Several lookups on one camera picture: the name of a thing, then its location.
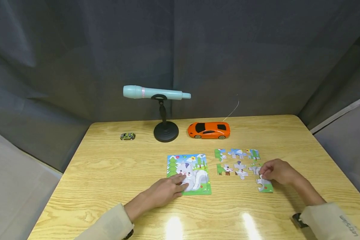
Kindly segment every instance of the white sleeve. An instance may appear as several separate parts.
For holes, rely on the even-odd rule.
[[[133,227],[123,205],[119,204],[104,213],[75,240],[122,240]]]
[[[308,206],[300,215],[318,240],[360,240],[360,233],[335,204]]]

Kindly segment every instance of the toy microphone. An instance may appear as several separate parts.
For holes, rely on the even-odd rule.
[[[123,95],[126,98],[151,98],[156,94],[162,94],[167,97],[167,99],[172,100],[181,100],[183,98],[190,99],[190,93],[183,93],[182,91],[174,90],[165,90],[165,89],[156,89],[156,88],[143,88],[136,85],[126,85],[123,88]]]

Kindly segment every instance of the microphone stand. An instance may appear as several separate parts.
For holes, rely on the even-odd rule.
[[[159,111],[162,122],[157,124],[154,129],[155,139],[159,142],[171,142],[179,135],[179,128],[173,122],[167,121],[167,111],[164,107],[164,101],[167,100],[167,96],[163,94],[155,94],[151,99],[158,100],[160,105]]]

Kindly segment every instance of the car window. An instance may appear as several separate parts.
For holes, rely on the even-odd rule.
[[[217,125],[217,129],[220,129],[220,130],[227,130],[226,126],[224,124],[218,124]]]
[[[197,123],[195,129],[197,132],[205,131],[205,123],[202,122]]]

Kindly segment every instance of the wood grain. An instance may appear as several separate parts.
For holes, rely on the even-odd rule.
[[[184,196],[145,214],[135,222],[134,240],[311,239],[312,232],[290,220],[304,209],[293,189],[274,184],[274,193],[259,193],[258,176],[249,170],[245,180],[217,175],[215,148],[258,149],[259,162],[288,161],[360,230],[359,192],[296,116],[228,118],[231,136],[225,140],[187,136],[195,121],[220,120],[173,120],[180,134],[169,143],[153,137],[159,121],[92,124],[28,239],[74,239],[108,209],[165,177],[167,155],[197,153],[207,156],[212,195]],[[121,141],[124,132],[136,139]]]

